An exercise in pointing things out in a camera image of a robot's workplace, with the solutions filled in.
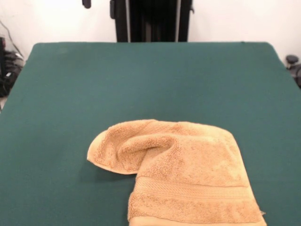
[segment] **orange towel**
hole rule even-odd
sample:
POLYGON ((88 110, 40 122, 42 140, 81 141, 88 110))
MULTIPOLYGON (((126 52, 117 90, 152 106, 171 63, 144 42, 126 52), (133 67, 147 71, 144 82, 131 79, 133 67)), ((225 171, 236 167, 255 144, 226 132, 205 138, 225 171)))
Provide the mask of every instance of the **orange towel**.
POLYGON ((137 174, 128 204, 131 226, 266 226, 237 143, 224 129, 124 122, 99 134, 87 159, 137 174))

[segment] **towel fold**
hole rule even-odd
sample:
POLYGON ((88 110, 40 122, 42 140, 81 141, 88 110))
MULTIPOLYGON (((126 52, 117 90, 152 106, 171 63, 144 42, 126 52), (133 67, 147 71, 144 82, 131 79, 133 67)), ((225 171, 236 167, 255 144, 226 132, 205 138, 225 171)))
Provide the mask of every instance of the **towel fold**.
POLYGON ((131 226, 266 226, 228 131, 191 122, 129 121, 98 135, 87 159, 137 174, 131 226))

